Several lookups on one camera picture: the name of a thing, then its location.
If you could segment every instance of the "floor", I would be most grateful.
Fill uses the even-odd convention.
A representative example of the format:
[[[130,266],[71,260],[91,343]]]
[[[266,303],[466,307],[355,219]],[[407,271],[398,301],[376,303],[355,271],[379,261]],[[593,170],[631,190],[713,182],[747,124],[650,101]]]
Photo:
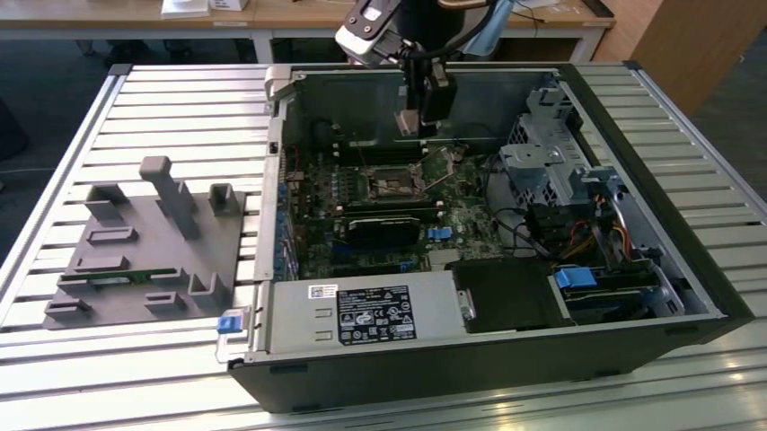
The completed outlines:
[[[294,43],[295,50],[308,54],[294,56],[290,61],[339,56],[332,46],[307,48],[308,43],[312,42]],[[152,52],[146,62],[168,62],[162,42],[148,44]],[[290,50],[287,45],[276,46],[278,55]],[[95,48],[99,54],[83,57],[70,41],[0,41],[0,98],[31,141],[20,155],[0,162],[0,182],[6,185],[0,191],[0,260],[6,259],[104,80],[108,46],[100,41]],[[230,40],[195,40],[192,49],[199,63],[239,60]],[[763,198],[767,99],[757,95],[767,94],[766,76],[767,31],[693,119]]]

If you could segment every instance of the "black case side panel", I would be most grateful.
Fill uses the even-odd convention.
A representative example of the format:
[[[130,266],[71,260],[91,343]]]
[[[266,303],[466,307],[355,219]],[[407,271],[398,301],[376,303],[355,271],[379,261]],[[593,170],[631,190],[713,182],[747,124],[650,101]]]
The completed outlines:
[[[375,354],[230,365],[274,413],[331,409],[623,374],[725,323],[633,328]]]

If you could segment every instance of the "paper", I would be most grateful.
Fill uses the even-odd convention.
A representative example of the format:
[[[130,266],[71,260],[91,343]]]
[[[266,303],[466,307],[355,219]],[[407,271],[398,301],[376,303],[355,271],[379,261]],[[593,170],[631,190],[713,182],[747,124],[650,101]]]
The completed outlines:
[[[162,17],[163,20],[174,18],[195,18],[198,16],[210,16],[211,7],[207,0],[163,0]]]

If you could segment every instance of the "motherboard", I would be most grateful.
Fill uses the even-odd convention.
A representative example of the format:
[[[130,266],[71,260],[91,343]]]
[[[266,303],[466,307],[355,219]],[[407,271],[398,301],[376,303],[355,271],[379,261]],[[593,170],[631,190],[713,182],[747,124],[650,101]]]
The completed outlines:
[[[443,270],[502,255],[483,199],[487,155],[457,144],[378,146],[335,145],[304,161],[288,152],[300,279]]]

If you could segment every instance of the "cardboard box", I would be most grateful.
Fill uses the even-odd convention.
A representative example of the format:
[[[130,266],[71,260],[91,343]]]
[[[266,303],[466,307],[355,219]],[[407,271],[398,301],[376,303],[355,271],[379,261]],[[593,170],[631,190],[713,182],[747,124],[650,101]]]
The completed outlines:
[[[248,4],[248,0],[210,0],[211,9],[220,11],[240,11]]]

